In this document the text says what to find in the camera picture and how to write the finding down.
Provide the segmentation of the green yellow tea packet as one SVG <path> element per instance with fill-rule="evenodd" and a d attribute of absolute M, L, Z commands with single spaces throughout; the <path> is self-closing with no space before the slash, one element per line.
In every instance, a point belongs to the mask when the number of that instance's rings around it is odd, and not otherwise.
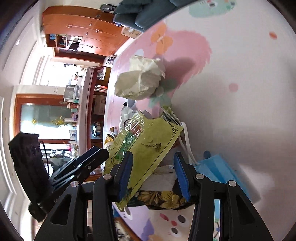
<path fill-rule="evenodd" d="M 113 166 L 122 162 L 125 154 L 133 155 L 132 171 L 127 190 L 116 203 L 119 210 L 153 173 L 178 139 L 183 127 L 163 118 L 147 119 L 143 113 L 136 111 L 131 120 L 119 132 L 108 147 L 109 158 L 102 165 L 102 173 L 110 173 Z"/>

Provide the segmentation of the long wooden side table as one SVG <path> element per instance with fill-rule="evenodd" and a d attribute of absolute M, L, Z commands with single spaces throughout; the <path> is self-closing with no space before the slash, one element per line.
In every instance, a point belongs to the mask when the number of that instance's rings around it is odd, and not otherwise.
<path fill-rule="evenodd" d="M 102 147 L 100 138 L 93 138 L 92 126 L 102 123 L 104 114 L 95 114 L 97 96 L 106 96 L 111 69 L 106 66 L 89 67 L 81 82 L 78 106 L 77 145 L 79 153 L 83 154 L 92 145 Z"/>

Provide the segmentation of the glass sliding door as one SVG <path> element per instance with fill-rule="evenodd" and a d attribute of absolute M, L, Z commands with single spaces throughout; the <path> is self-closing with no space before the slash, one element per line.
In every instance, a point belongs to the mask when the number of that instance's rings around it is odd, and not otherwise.
<path fill-rule="evenodd" d="M 17 93 L 14 106 L 13 136 L 34 133 L 45 144 L 67 145 L 76 121 L 62 95 Z"/>

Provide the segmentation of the blue face mask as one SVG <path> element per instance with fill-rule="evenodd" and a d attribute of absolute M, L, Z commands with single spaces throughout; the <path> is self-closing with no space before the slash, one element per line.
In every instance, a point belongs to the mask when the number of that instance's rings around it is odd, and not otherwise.
<path fill-rule="evenodd" d="M 230 180 L 233 180 L 240 186 L 247 197 L 250 197 L 245 185 L 238 178 L 235 171 L 221 156 L 211 156 L 211 153 L 209 151 L 205 151 L 203 157 L 204 159 L 200 160 L 197 165 L 195 165 L 197 173 L 205 175 L 212 181 L 224 184 L 226 184 Z"/>

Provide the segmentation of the white microwave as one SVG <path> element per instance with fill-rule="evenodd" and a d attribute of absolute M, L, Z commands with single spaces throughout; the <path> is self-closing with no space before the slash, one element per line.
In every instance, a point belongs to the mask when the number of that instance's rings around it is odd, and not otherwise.
<path fill-rule="evenodd" d="M 63 94 L 64 101 L 70 102 L 79 99 L 81 89 L 81 85 L 66 85 Z"/>

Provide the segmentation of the floral dark snack bag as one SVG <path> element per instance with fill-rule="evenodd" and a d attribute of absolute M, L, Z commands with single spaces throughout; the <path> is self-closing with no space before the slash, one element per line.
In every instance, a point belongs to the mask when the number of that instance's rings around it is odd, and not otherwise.
<path fill-rule="evenodd" d="M 182 210 L 193 205 L 187 201 L 181 192 L 180 185 L 176 180 L 171 191 L 144 191 L 137 192 L 127 203 L 127 207 L 146 206 L 151 210 Z"/>

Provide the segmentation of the orange wooden cabinet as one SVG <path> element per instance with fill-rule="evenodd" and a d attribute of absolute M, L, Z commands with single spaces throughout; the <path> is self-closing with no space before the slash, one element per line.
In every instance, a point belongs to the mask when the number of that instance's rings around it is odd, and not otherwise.
<path fill-rule="evenodd" d="M 50 6 L 42 13 L 47 47 L 56 58 L 103 64 L 129 39 L 113 15 L 81 6 Z"/>

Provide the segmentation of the cardboard box on floor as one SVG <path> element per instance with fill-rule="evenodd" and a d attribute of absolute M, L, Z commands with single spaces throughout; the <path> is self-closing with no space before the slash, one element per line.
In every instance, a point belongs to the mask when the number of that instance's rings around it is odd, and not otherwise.
<path fill-rule="evenodd" d="M 138 36 L 140 36 L 142 34 L 142 32 L 140 32 L 138 30 L 135 30 L 135 29 L 132 29 L 130 27 L 124 26 L 122 28 L 122 30 L 121 30 L 121 34 L 126 36 L 126 37 L 136 39 Z"/>

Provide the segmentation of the dark teal sofa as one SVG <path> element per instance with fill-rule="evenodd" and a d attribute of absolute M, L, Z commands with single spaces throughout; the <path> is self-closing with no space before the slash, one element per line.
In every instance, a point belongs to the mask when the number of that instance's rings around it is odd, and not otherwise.
<path fill-rule="evenodd" d="M 115 9 L 113 22 L 144 32 L 169 14 L 194 2 L 194 0 L 122 1 Z"/>

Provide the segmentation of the black floor fan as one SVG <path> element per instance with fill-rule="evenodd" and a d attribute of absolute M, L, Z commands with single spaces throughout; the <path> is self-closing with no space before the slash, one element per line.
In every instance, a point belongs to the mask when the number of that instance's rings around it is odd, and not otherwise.
<path fill-rule="evenodd" d="M 112 5 L 112 4 L 102 4 L 100 6 L 100 10 L 104 13 L 112 13 L 114 14 L 115 10 L 116 10 L 117 6 Z"/>

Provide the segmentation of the cartoon printed tablecloth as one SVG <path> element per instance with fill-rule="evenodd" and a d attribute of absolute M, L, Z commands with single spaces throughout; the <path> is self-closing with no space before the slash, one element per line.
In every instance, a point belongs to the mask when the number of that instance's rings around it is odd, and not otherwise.
<path fill-rule="evenodd" d="M 162 58 L 173 88 L 137 102 L 169 103 L 193 155 L 220 154 L 244 182 L 274 240 L 295 240 L 295 1 L 196 1 L 168 15 L 115 60 L 104 132 L 118 127 L 114 93 L 132 55 Z"/>

